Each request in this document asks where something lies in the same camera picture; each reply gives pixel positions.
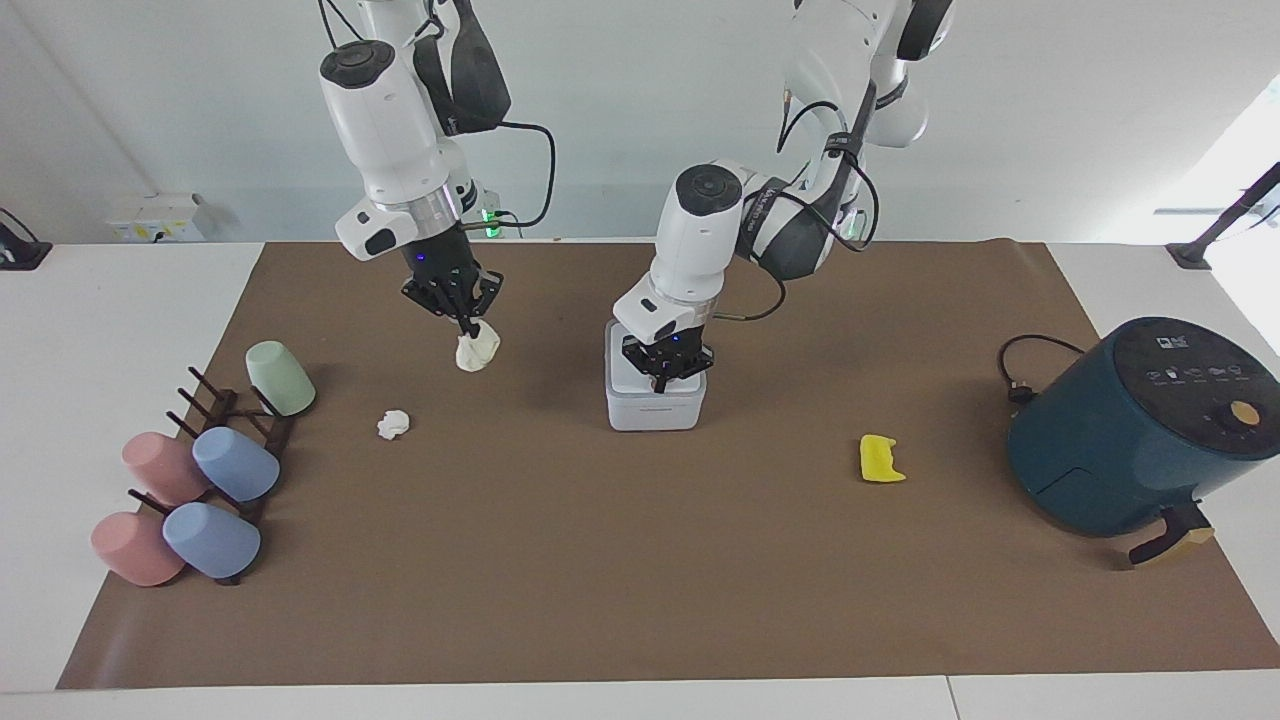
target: white crumpled tissue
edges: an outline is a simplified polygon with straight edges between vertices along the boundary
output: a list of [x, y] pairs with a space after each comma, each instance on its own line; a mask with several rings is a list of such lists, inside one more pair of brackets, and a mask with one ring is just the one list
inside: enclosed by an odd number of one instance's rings
[[479, 373], [488, 368], [493, 356], [498, 354], [498, 346], [502, 345], [502, 338], [489, 323], [477, 318], [475, 324], [480, 325], [479, 337], [472, 338], [466, 333], [458, 336], [458, 369], [467, 373]]
[[383, 439], [396, 439], [408, 432], [408, 413], [403, 410], [388, 410], [383, 420], [378, 423], [378, 437]]

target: white storage box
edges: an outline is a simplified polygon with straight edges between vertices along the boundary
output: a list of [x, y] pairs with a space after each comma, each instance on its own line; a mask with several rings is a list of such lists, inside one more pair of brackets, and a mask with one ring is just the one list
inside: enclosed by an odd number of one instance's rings
[[653, 379], [622, 356], [627, 336], [617, 320], [604, 328], [604, 391], [609, 400], [609, 424], [620, 432], [689, 430], [698, 424], [707, 397], [707, 373], [667, 383], [667, 392], [653, 392]]

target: black cable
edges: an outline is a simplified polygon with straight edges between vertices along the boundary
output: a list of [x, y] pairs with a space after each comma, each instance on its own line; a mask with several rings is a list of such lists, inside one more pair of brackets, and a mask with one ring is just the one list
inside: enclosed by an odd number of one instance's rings
[[[751, 252], [751, 259], [755, 260], [756, 265], [759, 266], [760, 256], [756, 255], [755, 252]], [[787, 301], [787, 284], [780, 281], [777, 275], [774, 275], [773, 273], [769, 273], [769, 277], [773, 278], [773, 282], [778, 283], [778, 301], [773, 304], [773, 307], [769, 307], [764, 313], [758, 313], [755, 315], [735, 315], [732, 313], [716, 313], [716, 315], [713, 316], [717, 320], [731, 320], [735, 323], [754, 323], [756, 320], [763, 320], [769, 315], [777, 313], [778, 309], [782, 307], [782, 305]]]
[[[511, 210], [498, 210], [497, 213], [493, 214], [493, 217], [494, 218], [513, 218], [517, 223], [520, 222], [520, 215], [516, 215]], [[525, 240], [525, 228], [522, 228], [522, 227], [520, 227], [517, 224], [516, 229], [520, 231], [520, 240]]]
[[547, 211], [552, 208], [552, 193], [556, 192], [556, 136], [552, 135], [552, 131], [534, 123], [511, 123], [500, 120], [497, 124], [498, 127], [504, 128], [540, 132], [547, 137], [547, 149], [550, 151], [550, 165], [547, 173], [547, 197], [543, 200], [543, 210], [538, 213], [536, 218], [527, 223], [498, 223], [498, 227], [500, 228], [531, 228], [543, 222], [547, 218]]
[[324, 20], [324, 32], [329, 36], [329, 45], [337, 50], [338, 40], [333, 36], [333, 26], [329, 24], [329, 13], [324, 9], [324, 0], [316, 0], [316, 6], [320, 8], [320, 19]]
[[[814, 219], [817, 219], [819, 223], [822, 223], [822, 227], [827, 231], [827, 234], [829, 234], [831, 237], [833, 237], [836, 240], [836, 242], [838, 242], [840, 245], [845, 246], [846, 249], [849, 249], [849, 250], [851, 250], [854, 252], [863, 252], [863, 251], [867, 250], [868, 246], [870, 246], [872, 241], [876, 240], [876, 231], [879, 229], [879, 209], [881, 209], [879, 191], [876, 190], [876, 183], [872, 182], [872, 178], [869, 178], [867, 176], [867, 173], [861, 168], [859, 168], [856, 164], [854, 164], [854, 170], [858, 173], [858, 177], [863, 178], [863, 181], [867, 183], [867, 188], [870, 190], [870, 192], [872, 192], [872, 213], [874, 213], [874, 215], [872, 217], [872, 227], [867, 232], [867, 240], [861, 241], [858, 245], [855, 245], [855, 243], [845, 240], [845, 236], [840, 234], [840, 231], [837, 231], [836, 228], [831, 227], [831, 223], [827, 220], [827, 218], [824, 218], [822, 215], [822, 213], [819, 213], [818, 209], [813, 206], [812, 202], [804, 200], [803, 197], [797, 197], [795, 195], [791, 195], [786, 190], [778, 191], [778, 197], [786, 197], [787, 200], [795, 202], [796, 205], [799, 205], [800, 208], [803, 208], [805, 211], [808, 211], [810, 215], [813, 215]], [[744, 205], [750, 205], [751, 201], [755, 200], [755, 197], [758, 195], [760, 195], [760, 192], [763, 192], [763, 191], [764, 191], [764, 188], [762, 187], [760, 190], [756, 190], [755, 192], [749, 192], [746, 195], [746, 197], [742, 199], [742, 204]]]
[[[791, 119], [791, 123], [786, 124], [786, 127], [783, 127], [783, 129], [778, 132], [777, 152], [782, 152], [782, 149], [787, 146], [787, 141], [791, 140], [791, 131], [796, 128], [796, 124], [800, 122], [800, 119], [819, 108], [826, 108], [836, 114], [840, 113], [840, 108], [837, 108], [835, 102], [831, 102], [828, 100], [819, 100], [817, 102], [810, 102], [805, 105], [804, 109], [800, 110], [800, 113], [797, 113], [796, 117]], [[782, 122], [786, 123], [786, 117], [782, 118]]]
[[4, 209], [4, 208], [0, 208], [0, 213], [4, 213], [5, 215], [9, 215], [9, 219], [10, 219], [10, 220], [13, 220], [13, 222], [18, 223], [18, 227], [19, 227], [19, 228], [22, 228], [22, 229], [23, 229], [23, 232], [26, 232], [27, 234], [29, 234], [29, 236], [31, 236], [31, 241], [32, 241], [32, 242], [40, 242], [40, 238], [38, 238], [38, 237], [36, 237], [36, 233], [31, 232], [31, 228], [28, 228], [28, 227], [27, 227], [27, 223], [24, 223], [24, 222], [19, 220], [19, 219], [18, 219], [18, 215], [14, 215], [13, 213], [10, 213], [9, 210], [6, 210], [6, 209]]
[[845, 236], [840, 234], [840, 231], [837, 231], [836, 228], [831, 227], [831, 223], [827, 222], [827, 218], [824, 218], [822, 215], [822, 213], [819, 213], [818, 209], [813, 206], [812, 202], [804, 200], [803, 197], [796, 197], [795, 195], [791, 195], [790, 192], [787, 192], [785, 190], [781, 191], [781, 192], [778, 192], [778, 197], [786, 197], [787, 200], [795, 202], [796, 205], [799, 205], [800, 208], [803, 208], [806, 213], [809, 213], [810, 215], [813, 215], [813, 218], [815, 220], [818, 220], [819, 224], [822, 224], [823, 229], [827, 231], [827, 234], [829, 234], [831, 237], [833, 237], [836, 240], [836, 242], [838, 242], [840, 245], [845, 246], [847, 250], [850, 250], [852, 252], [863, 252], [863, 251], [867, 250], [867, 245], [868, 245], [867, 241], [863, 241], [861, 245], [855, 245], [855, 243], [845, 240]]
[[1010, 402], [1015, 402], [1018, 405], [1027, 405], [1028, 402], [1030, 402], [1032, 400], [1036, 398], [1037, 393], [1032, 388], [1029, 388], [1027, 386], [1020, 386], [1020, 384], [1018, 384], [1016, 380], [1014, 380], [1014, 377], [1009, 374], [1009, 365], [1005, 361], [1005, 356], [1009, 354], [1009, 348], [1010, 347], [1018, 345], [1019, 342], [1024, 342], [1024, 341], [1028, 341], [1028, 340], [1038, 340], [1038, 341], [1042, 341], [1042, 342], [1051, 342], [1051, 343], [1053, 343], [1053, 345], [1056, 345], [1059, 347], [1062, 347], [1065, 350], [1070, 350], [1071, 352], [1075, 352], [1076, 355], [1084, 355], [1084, 350], [1082, 350], [1080, 347], [1078, 347], [1075, 345], [1071, 345], [1070, 342], [1066, 342], [1065, 340], [1056, 338], [1053, 336], [1047, 336], [1047, 334], [1027, 333], [1027, 334], [1014, 336], [1014, 337], [1009, 338], [1007, 341], [1005, 341], [1005, 345], [1001, 345], [1000, 350], [996, 352], [996, 366], [1000, 369], [1000, 377], [1004, 378], [1005, 382], [1009, 384], [1009, 401]]
[[347, 26], [347, 29], [351, 31], [351, 35], [356, 36], [356, 40], [365, 40], [365, 36], [360, 35], [360, 31], [356, 29], [356, 26], [351, 24], [351, 20], [348, 20], [347, 15], [342, 13], [337, 3], [334, 3], [333, 0], [325, 0], [325, 3], [328, 3], [330, 8], [333, 8], [333, 12], [338, 14], [338, 19], [342, 20], [342, 24]]

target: brown tabletop cover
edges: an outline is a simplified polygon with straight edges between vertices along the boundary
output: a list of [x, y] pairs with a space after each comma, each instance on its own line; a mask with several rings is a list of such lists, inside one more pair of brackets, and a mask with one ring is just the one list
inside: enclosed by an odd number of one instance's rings
[[[210, 366], [280, 340], [319, 398], [237, 588], [111, 575], [63, 688], [506, 683], [1280, 666], [1216, 543], [1125, 571], [1157, 534], [1053, 525], [1005, 459], [993, 365], [1023, 332], [1097, 334], [1043, 246], [883, 243], [716, 323], [701, 424], [609, 429], [603, 328], [649, 246], [485, 246], [495, 363], [399, 297], [406, 269], [270, 245]], [[193, 286], [192, 292], [198, 292]], [[736, 263], [722, 302], [774, 287]], [[1071, 357], [1019, 347], [1043, 387]], [[389, 443], [389, 409], [413, 429]], [[908, 480], [864, 483], [858, 439]]]

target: cup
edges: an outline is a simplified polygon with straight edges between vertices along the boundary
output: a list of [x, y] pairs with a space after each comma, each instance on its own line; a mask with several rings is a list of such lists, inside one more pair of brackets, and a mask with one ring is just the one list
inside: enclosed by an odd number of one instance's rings
[[108, 515], [90, 534], [93, 552], [116, 575], [143, 588], [174, 579], [186, 562], [164, 541], [156, 515]]
[[151, 497], [166, 507], [195, 501], [209, 489], [191, 448], [160, 433], [142, 433], [120, 451], [120, 460]]
[[262, 547], [257, 528], [204, 502], [170, 512], [164, 521], [164, 539], [192, 568], [215, 580], [243, 573]]
[[236, 502], [262, 497], [280, 478], [280, 461], [252, 438], [230, 428], [212, 428], [201, 434], [191, 456], [205, 477]]
[[248, 379], [262, 391], [282, 415], [297, 415], [316, 398], [316, 387], [288, 347], [276, 341], [260, 342], [244, 354]]

